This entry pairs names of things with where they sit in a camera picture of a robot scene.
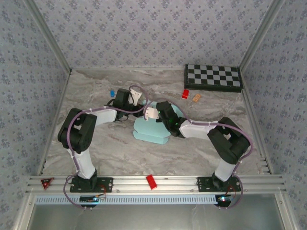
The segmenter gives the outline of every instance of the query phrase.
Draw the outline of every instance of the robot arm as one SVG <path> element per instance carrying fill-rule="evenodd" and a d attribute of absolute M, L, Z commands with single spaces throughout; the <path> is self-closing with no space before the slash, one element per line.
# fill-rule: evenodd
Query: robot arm
<path fill-rule="evenodd" d="M 209 137 L 221 157 L 220 163 L 213 174 L 213 183 L 216 187 L 223 187 L 223 183 L 232 176 L 236 164 L 250 146 L 249 141 L 241 133 L 224 127 L 223 124 L 236 128 L 238 126 L 227 117 L 212 122 L 213 124 L 219 123 L 221 126 L 207 125 L 208 122 L 190 122 L 185 118 L 178 117 L 169 102 L 157 103 L 156 109 L 158 121 L 163 122 L 173 136 L 201 139 L 205 139 L 206 135 Z"/>
<path fill-rule="evenodd" d="M 116 98 L 112 100 L 113 104 L 108 103 L 108 106 L 125 111 L 138 111 L 142 108 L 142 105 L 137 104 L 140 96 L 140 93 L 135 91 L 130 92 L 125 89 L 119 89 Z M 67 144 L 68 127 L 71 120 L 79 112 L 81 110 L 71 109 L 58 134 L 58 140 L 70 154 L 71 151 Z M 143 116 L 143 112 L 134 113 L 133 115 L 136 117 Z M 94 128 L 103 123 L 120 120 L 123 116 L 128 116 L 128 114 L 114 109 L 105 109 L 99 112 L 82 114 L 73 124 L 70 141 L 73 150 L 76 152 L 74 157 L 80 168 L 77 179 L 82 184 L 85 184 L 89 190 L 96 186 L 97 181 L 97 171 L 92 164 L 88 150 L 93 138 Z M 248 140 L 241 133 L 223 126 L 223 124 L 226 124 L 238 128 L 227 117 L 223 117 L 220 121 L 212 122 L 216 124 L 214 126 L 208 125 L 207 122 L 190 122 L 186 118 L 178 117 L 171 104 L 167 101 L 157 103 L 155 109 L 147 108 L 145 117 L 157 119 L 157 122 L 163 122 L 166 129 L 174 137 L 205 139 L 207 135 L 221 157 L 220 163 L 212 176 L 213 184 L 217 188 L 226 185 L 238 160 L 250 146 Z"/>
<path fill-rule="evenodd" d="M 119 89 L 116 98 L 113 100 L 114 107 L 126 111 L 137 111 L 142 105 L 138 104 L 141 93 L 134 91 Z M 67 132 L 71 120 L 81 112 L 80 109 L 73 108 L 70 110 L 58 134 L 58 141 L 62 143 L 63 147 L 67 149 L 72 156 L 71 150 L 67 144 Z M 143 113 L 138 113 L 136 116 L 142 116 Z M 78 176 L 80 179 L 93 180 L 96 177 L 96 169 L 93 166 L 89 146 L 92 142 L 94 128 L 103 123 L 113 122 L 121 119 L 123 116 L 128 116 L 127 113 L 118 112 L 114 109 L 105 109 L 98 112 L 90 112 L 80 115 L 74 122 L 70 133 L 70 141 L 73 150 L 76 152 L 74 157 L 79 165 Z"/>

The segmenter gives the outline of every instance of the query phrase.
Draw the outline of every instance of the orange block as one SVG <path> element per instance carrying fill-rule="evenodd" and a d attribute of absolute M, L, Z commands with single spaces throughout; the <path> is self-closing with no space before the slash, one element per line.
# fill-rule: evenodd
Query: orange block
<path fill-rule="evenodd" d="M 193 97 L 193 102 L 197 102 L 200 99 L 201 95 L 199 93 L 197 93 L 194 97 Z"/>

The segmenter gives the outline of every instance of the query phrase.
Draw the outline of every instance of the patterned wallpaper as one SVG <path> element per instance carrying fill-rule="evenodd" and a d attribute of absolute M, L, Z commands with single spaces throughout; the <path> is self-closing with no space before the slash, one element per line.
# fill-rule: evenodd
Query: patterned wallpaper
<path fill-rule="evenodd" d="M 272 0 L 35 0 L 70 67 L 238 66 Z"/>
<path fill-rule="evenodd" d="M 307 2 L 286 0 L 244 77 L 275 173 L 307 229 Z"/>
<path fill-rule="evenodd" d="M 36 174 L 66 74 L 21 0 L 0 1 L 0 229 Z"/>

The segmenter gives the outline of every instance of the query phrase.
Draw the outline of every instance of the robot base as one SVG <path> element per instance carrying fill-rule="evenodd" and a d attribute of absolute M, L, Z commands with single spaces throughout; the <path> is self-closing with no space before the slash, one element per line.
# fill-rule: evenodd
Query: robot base
<path fill-rule="evenodd" d="M 97 171 L 90 179 L 79 176 L 71 180 L 71 193 L 111 193 L 113 188 L 112 177 L 97 177 Z"/>
<path fill-rule="evenodd" d="M 219 186 L 213 184 L 214 176 L 197 177 L 197 186 L 199 192 L 227 192 L 229 187 L 232 186 L 236 192 L 241 191 L 239 180 L 231 176 L 227 181 L 222 182 Z"/>

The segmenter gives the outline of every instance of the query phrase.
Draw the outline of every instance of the small red block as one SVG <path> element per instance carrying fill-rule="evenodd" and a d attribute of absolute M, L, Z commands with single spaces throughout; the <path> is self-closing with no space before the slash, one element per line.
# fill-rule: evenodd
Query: small red block
<path fill-rule="evenodd" d="M 188 98 L 188 95 L 189 95 L 189 90 L 184 90 L 184 91 L 183 91 L 183 94 L 182 94 L 182 98 L 187 99 L 187 98 Z"/>
<path fill-rule="evenodd" d="M 152 175 L 146 176 L 146 180 L 152 190 L 158 187 Z"/>

